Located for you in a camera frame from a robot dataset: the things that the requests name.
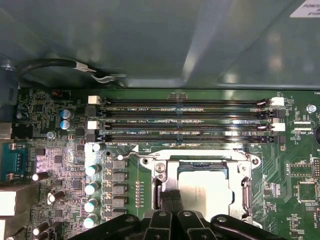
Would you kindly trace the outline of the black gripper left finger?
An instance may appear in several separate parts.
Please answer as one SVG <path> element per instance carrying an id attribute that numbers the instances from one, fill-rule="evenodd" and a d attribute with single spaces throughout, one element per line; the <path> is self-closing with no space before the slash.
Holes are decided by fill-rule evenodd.
<path id="1" fill-rule="evenodd" d="M 142 219 L 122 214 L 86 230 L 75 240 L 169 240 L 173 221 L 173 192 L 159 194 L 160 209 L 147 212 Z"/>

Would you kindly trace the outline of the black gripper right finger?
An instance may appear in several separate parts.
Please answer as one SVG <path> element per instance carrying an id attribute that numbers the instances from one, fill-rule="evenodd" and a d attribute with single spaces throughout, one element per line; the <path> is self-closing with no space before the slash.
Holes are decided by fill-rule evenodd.
<path id="1" fill-rule="evenodd" d="M 185 210 L 179 190 L 171 191 L 172 213 L 188 240 L 272 240 L 273 235 L 259 227 L 225 214 L 208 222 L 196 212 Z"/>

